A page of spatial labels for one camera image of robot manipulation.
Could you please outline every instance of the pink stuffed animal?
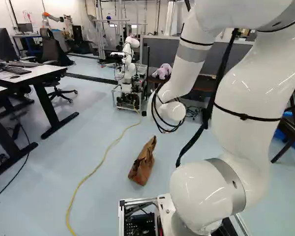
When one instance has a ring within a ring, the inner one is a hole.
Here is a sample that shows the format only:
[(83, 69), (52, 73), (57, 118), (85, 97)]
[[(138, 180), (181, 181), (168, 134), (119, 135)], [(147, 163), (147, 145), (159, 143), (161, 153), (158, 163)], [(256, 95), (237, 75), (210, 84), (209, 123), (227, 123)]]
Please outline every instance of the pink stuffed animal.
[(165, 63), (165, 64), (162, 64), (161, 67), (160, 67), (159, 69), (157, 69), (157, 70), (152, 74), (152, 76), (153, 76), (154, 78), (156, 78), (157, 76), (159, 76), (159, 78), (160, 78), (161, 80), (165, 80), (165, 77), (166, 77), (167, 75), (170, 75), (171, 72), (172, 72), (172, 67), (171, 67), (169, 64)]

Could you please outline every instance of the office chair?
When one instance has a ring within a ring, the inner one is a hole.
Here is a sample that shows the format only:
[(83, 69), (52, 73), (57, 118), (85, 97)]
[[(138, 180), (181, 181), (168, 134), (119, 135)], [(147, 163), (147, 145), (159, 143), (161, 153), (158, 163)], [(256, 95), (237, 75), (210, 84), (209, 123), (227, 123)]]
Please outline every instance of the office chair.
[[(59, 42), (55, 40), (53, 33), (50, 29), (41, 28), (40, 35), (42, 37), (42, 44), (43, 44), (43, 54), (41, 59), (38, 61), (43, 64), (51, 64), (51, 65), (58, 65), (58, 66), (69, 66), (72, 65), (74, 62), (71, 61), (65, 52), (62, 50)], [(53, 77), (50, 81), (44, 82), (44, 87), (54, 87), (53, 92), (49, 93), (48, 96), (50, 100), (53, 100), (55, 97), (62, 97), (63, 99), (69, 101), (70, 103), (73, 102), (72, 99), (64, 96), (65, 93), (75, 93), (78, 94), (77, 90), (69, 90), (63, 91), (57, 88), (59, 83), (60, 77)]]

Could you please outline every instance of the black tape strip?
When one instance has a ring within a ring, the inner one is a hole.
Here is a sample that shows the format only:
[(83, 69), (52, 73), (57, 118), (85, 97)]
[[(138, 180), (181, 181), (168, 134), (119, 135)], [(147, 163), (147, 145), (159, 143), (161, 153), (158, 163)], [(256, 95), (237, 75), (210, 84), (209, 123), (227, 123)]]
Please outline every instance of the black tape strip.
[(220, 107), (216, 103), (214, 103), (214, 105), (215, 105), (215, 107), (217, 107), (218, 109), (220, 109), (223, 112), (226, 112), (226, 113), (231, 114), (233, 116), (240, 117), (241, 120), (252, 119), (252, 120), (257, 120), (257, 121), (268, 121), (268, 122), (274, 122), (274, 121), (281, 120), (281, 118), (260, 118), (260, 117), (252, 117), (252, 116), (249, 116), (247, 114), (232, 112), (232, 111), (227, 110), (227, 109), (225, 109), (223, 107)]

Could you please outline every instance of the table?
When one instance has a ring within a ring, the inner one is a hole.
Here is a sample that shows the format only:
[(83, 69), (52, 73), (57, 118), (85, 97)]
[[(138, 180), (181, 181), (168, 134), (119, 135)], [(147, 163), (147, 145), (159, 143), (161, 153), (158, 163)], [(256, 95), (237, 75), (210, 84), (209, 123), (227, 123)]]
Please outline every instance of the table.
[[(0, 99), (3, 99), (5, 96), (7, 99), (7, 92), (8, 92), (8, 89), (0, 86)], [(20, 160), (23, 156), (27, 155), (29, 152), (31, 152), (33, 149), (35, 149), (38, 146), (37, 143), (31, 143), (27, 145), (25, 148), (19, 149), (18, 146), (13, 141), (13, 139), (8, 134), (5, 127), (1, 123), (0, 123), (0, 145), (9, 155), (9, 158), (0, 165), (0, 175), (5, 170), (10, 168), (14, 163), (16, 163), (18, 160)]]
[(41, 36), (39, 34), (15, 34), (15, 35), (12, 35), (12, 39), (14, 41), (16, 49), (18, 50), (19, 55), (21, 55), (21, 50), (19, 49), (18, 44), (15, 40), (16, 38), (25, 38), (26, 44), (29, 48), (28, 49), (29, 56), (34, 56), (34, 53), (41, 53), (41, 50), (33, 50), (31, 48), (30, 42), (29, 42), (30, 38), (41, 38)]
[(59, 120), (45, 90), (45, 87), (43, 86), (43, 82), (45, 81), (53, 81), (55, 80), (55, 78), (62, 77), (67, 68), (54, 65), (40, 65), (37, 67), (26, 68), (26, 70), (30, 70), (32, 72), (21, 75), (19, 78), (16, 79), (10, 79), (10, 76), (7, 77), (6, 73), (4, 73), (3, 75), (0, 74), (0, 86), (9, 89), (16, 89), (19, 86), (34, 85), (40, 104), (51, 125), (51, 128), (49, 128), (45, 133), (41, 135), (42, 139), (46, 139), (79, 115), (78, 112), (74, 112), (63, 120)]

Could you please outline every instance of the computer monitor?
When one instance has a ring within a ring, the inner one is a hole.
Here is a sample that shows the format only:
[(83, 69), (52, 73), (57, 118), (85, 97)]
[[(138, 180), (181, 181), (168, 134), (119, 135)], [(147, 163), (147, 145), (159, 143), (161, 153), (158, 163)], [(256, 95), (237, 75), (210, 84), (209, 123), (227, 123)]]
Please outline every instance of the computer monitor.
[(18, 24), (19, 32), (33, 32), (33, 25), (31, 23)]
[(26, 32), (33, 32), (33, 25), (31, 23), (25, 23), (26, 25)]
[(26, 24), (18, 24), (19, 32), (27, 32)]
[(0, 28), (0, 60), (19, 60), (6, 28)]

